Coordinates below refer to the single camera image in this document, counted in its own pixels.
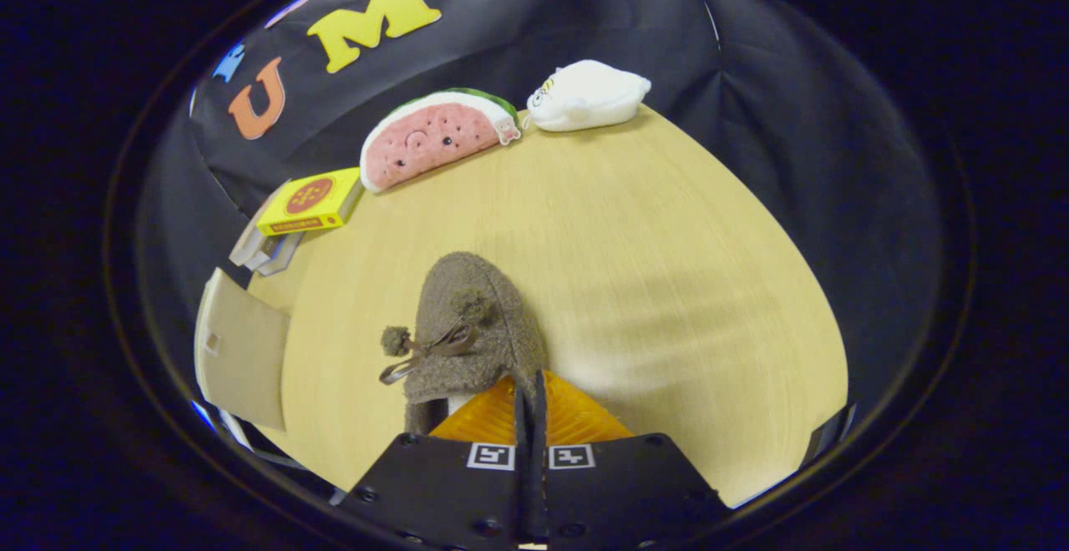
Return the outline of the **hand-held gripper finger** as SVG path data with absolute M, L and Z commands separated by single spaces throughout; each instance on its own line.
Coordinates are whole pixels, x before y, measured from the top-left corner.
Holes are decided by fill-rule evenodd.
M 340 512 L 402 550 L 512 550 L 524 529 L 522 394 L 503 377 L 428 434 L 400 433 Z
M 537 509 L 551 550 L 666 550 L 728 517 L 717 490 L 671 437 L 630 432 L 562 377 L 541 376 Z

